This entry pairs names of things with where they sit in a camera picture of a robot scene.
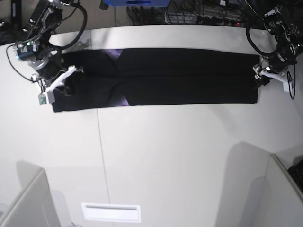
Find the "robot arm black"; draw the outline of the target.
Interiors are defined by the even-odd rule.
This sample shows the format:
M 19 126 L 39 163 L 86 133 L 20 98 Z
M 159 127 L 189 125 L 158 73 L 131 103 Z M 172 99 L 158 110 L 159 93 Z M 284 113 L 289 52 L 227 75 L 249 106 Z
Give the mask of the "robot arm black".
M 246 27 L 246 38 L 260 55 L 259 63 L 253 66 L 258 86 L 264 86 L 271 79 L 276 79 L 283 83 L 284 91 L 294 99 L 296 74 L 291 74 L 289 66 L 295 68 L 296 58 L 303 53 L 303 33 L 299 31 L 299 26 L 291 21 L 290 16 L 288 10 L 280 5 L 261 14 L 265 29 L 277 42 L 273 52 L 263 52 L 254 44 L 250 37 L 250 26 Z
M 62 6 L 79 9 L 83 14 L 83 22 L 77 36 L 65 46 L 57 46 L 49 42 L 51 32 L 57 29 L 64 21 Z M 32 78 L 22 76 L 24 79 L 36 83 L 41 92 L 57 83 L 60 86 L 63 76 L 69 72 L 69 66 L 64 63 L 62 51 L 66 50 L 80 39 L 88 20 L 85 8 L 73 0 L 40 0 L 30 19 L 23 27 L 21 37 L 12 45 L 16 58 L 26 61 L 36 71 Z

